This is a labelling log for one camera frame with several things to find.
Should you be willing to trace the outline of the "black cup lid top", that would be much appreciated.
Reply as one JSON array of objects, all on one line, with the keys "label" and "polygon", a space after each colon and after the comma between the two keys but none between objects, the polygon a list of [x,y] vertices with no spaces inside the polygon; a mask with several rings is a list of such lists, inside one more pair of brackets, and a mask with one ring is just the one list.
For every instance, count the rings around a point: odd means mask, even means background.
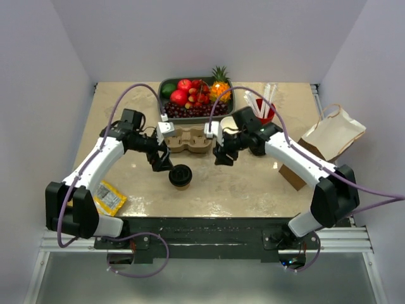
[{"label": "black cup lid top", "polygon": [[171,184],[177,182],[188,182],[192,180],[192,170],[183,164],[175,165],[168,174]]}]

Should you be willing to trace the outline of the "black cup lid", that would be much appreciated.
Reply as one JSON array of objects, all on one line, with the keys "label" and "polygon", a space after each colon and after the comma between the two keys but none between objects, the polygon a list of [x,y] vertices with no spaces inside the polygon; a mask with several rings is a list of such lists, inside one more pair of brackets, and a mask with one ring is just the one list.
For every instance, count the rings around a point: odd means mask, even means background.
[{"label": "black cup lid", "polygon": [[177,182],[188,182],[192,180],[192,170],[183,164],[175,165],[168,174],[171,184]]},{"label": "black cup lid", "polygon": [[252,139],[251,142],[249,143],[249,151],[254,156],[258,157],[264,156],[266,154],[265,144],[266,141],[262,139]]}]

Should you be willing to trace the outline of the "brown paper cup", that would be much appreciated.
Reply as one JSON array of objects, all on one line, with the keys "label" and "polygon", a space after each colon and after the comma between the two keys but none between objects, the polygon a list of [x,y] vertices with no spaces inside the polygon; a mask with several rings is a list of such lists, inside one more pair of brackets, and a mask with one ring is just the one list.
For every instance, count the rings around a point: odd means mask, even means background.
[{"label": "brown paper cup", "polygon": [[177,181],[175,181],[172,184],[177,190],[183,191],[183,190],[186,190],[190,186],[190,181],[188,181],[188,182],[177,182]]},{"label": "brown paper cup", "polygon": [[236,134],[239,131],[238,126],[235,123],[235,120],[232,116],[225,117],[221,120],[220,125],[222,127],[222,131],[227,134]]}]

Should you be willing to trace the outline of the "brown pulp cup carrier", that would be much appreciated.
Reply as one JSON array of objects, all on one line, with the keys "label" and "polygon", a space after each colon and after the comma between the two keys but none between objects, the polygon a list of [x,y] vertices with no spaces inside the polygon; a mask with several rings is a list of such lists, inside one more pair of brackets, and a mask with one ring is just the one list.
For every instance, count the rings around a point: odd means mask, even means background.
[{"label": "brown pulp cup carrier", "polygon": [[175,127],[175,135],[165,139],[172,153],[189,151],[191,153],[207,153],[212,145],[204,133],[204,127]]}]

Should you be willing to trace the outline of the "brown white paper bag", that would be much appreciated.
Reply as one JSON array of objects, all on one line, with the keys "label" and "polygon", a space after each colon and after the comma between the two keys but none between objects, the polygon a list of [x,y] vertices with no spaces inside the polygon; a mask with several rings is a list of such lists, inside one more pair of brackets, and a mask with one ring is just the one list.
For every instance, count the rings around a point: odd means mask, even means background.
[{"label": "brown white paper bag", "polygon": [[316,157],[333,163],[365,133],[366,127],[351,118],[341,105],[331,104],[326,109],[331,107],[336,110],[320,117],[297,143]]}]

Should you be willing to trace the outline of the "black cup lid bottom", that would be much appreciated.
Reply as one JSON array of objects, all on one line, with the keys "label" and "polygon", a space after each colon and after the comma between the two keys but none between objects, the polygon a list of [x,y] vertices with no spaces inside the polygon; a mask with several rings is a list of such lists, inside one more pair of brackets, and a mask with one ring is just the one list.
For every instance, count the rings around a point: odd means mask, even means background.
[{"label": "black cup lid bottom", "polygon": [[249,151],[254,156],[258,157],[264,156],[266,154],[265,144],[266,141],[262,139],[252,139],[251,142],[249,143]]}]

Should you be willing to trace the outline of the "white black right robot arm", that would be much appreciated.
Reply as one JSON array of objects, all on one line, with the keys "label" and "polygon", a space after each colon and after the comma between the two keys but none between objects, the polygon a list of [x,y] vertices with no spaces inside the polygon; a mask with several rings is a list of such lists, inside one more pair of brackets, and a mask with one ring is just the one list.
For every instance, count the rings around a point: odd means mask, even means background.
[{"label": "white black right robot arm", "polygon": [[208,122],[204,133],[216,144],[215,165],[232,166],[239,151],[250,149],[276,158],[313,188],[309,210],[296,215],[270,237],[279,249],[295,249],[304,237],[321,228],[331,228],[359,206],[354,171],[336,167],[294,142],[278,125],[262,124],[250,107],[234,112],[237,132],[227,134],[219,122]]}]

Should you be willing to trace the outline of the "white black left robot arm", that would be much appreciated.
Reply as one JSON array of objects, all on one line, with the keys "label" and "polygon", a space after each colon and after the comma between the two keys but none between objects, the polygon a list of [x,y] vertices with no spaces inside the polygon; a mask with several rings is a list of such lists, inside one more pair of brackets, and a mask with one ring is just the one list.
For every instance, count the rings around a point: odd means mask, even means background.
[{"label": "white black left robot arm", "polygon": [[155,172],[171,171],[170,149],[165,139],[175,134],[166,117],[148,136],[142,129],[143,113],[125,109],[121,118],[109,122],[85,160],[61,182],[45,190],[46,227],[75,238],[108,237],[116,248],[130,244],[131,233],[120,218],[100,214],[94,201],[96,190],[109,169],[127,152],[144,153]]}]

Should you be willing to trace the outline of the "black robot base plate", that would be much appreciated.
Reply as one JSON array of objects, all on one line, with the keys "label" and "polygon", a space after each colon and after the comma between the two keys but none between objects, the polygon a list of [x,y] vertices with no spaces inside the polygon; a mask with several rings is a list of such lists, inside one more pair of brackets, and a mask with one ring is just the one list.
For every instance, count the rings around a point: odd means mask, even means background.
[{"label": "black robot base plate", "polygon": [[278,262],[293,253],[317,250],[314,234],[287,239],[287,218],[266,217],[126,217],[121,241],[97,239],[97,250],[111,253],[130,249],[132,237],[135,262],[155,258],[260,260]]}]

